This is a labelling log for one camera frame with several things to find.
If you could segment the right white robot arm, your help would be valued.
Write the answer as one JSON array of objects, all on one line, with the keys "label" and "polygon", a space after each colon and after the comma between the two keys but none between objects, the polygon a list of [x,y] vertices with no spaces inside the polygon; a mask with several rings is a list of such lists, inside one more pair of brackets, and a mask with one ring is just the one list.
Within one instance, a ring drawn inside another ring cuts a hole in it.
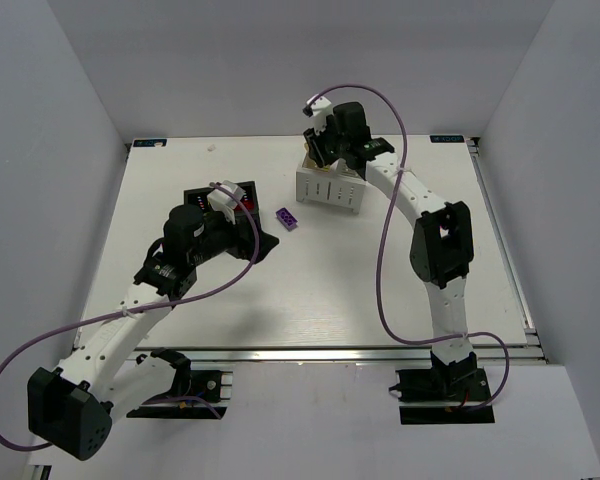
[{"label": "right white robot arm", "polygon": [[373,137],[358,102],[333,105],[320,97],[303,109],[313,125],[304,131],[308,155],[319,167],[338,160],[386,195],[413,230],[409,261],[427,291],[433,340],[431,368],[411,371],[399,386],[403,400],[456,401],[477,373],[467,337],[465,286],[474,258],[471,214],[464,202],[433,193],[402,165],[394,147]]}]

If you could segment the purple lego brick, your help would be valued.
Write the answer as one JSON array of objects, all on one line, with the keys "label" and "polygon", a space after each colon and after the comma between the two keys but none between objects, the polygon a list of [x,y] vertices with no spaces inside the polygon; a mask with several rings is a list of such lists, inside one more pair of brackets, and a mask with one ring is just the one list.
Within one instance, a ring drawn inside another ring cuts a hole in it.
[{"label": "purple lego brick", "polygon": [[280,208],[275,212],[276,219],[287,230],[292,231],[298,226],[297,219],[291,214],[287,208]]}]

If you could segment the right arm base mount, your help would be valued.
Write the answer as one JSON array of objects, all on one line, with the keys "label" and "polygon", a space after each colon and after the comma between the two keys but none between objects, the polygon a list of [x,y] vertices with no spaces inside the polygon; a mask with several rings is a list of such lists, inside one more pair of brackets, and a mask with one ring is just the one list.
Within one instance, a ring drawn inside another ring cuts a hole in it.
[{"label": "right arm base mount", "polygon": [[428,369],[401,369],[388,389],[399,403],[403,425],[443,426],[493,424],[491,391],[485,371],[471,355],[460,364],[431,359]]}]

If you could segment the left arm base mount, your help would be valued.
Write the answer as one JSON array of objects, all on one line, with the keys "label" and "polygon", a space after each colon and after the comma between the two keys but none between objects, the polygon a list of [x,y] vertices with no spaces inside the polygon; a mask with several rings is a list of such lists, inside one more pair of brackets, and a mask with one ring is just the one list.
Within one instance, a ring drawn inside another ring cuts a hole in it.
[{"label": "left arm base mount", "polygon": [[187,356],[166,348],[138,355],[136,364],[141,365],[148,359],[170,366],[174,371],[171,387],[130,411],[127,418],[221,420],[224,417],[232,395],[232,372],[193,367]]}]

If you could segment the red lego brick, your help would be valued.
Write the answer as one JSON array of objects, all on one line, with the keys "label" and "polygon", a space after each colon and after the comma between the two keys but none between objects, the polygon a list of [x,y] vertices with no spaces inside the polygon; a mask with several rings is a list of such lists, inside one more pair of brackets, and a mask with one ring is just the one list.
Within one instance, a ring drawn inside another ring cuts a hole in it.
[{"label": "red lego brick", "polygon": [[244,207],[248,210],[248,211],[254,211],[255,210],[255,203],[253,202],[252,199],[247,198],[247,197],[243,197],[241,199],[241,203],[244,205]]}]

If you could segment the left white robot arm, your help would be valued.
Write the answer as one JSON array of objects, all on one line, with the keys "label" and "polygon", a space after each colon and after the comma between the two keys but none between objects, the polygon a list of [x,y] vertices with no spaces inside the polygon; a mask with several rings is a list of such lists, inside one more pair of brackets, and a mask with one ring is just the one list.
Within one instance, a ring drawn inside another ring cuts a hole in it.
[{"label": "left white robot arm", "polygon": [[173,208],[163,235],[149,248],[118,318],[101,324],[88,342],[52,370],[38,368],[27,383],[32,433],[85,461],[103,446],[113,424],[154,397],[179,397],[190,386],[190,361],[158,348],[132,370],[120,369],[146,334],[174,310],[197,280],[196,269],[227,252],[262,261],[279,243],[258,221],[231,222],[196,205]]}]

